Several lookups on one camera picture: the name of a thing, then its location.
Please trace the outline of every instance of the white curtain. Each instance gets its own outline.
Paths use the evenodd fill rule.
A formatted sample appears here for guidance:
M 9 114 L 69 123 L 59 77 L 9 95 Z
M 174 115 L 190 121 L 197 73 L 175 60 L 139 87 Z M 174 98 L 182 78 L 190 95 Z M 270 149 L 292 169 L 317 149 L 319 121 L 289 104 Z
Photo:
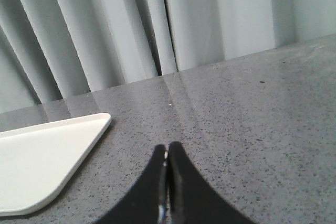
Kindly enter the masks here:
M 336 0 L 0 0 L 0 112 L 336 33 Z

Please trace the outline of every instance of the white tray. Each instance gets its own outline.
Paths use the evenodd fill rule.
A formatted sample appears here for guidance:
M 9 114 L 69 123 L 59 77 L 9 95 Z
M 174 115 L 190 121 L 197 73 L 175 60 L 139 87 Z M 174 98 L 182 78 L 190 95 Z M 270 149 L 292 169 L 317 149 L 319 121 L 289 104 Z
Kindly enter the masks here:
M 0 133 L 0 216 L 49 204 L 111 122 L 100 113 Z

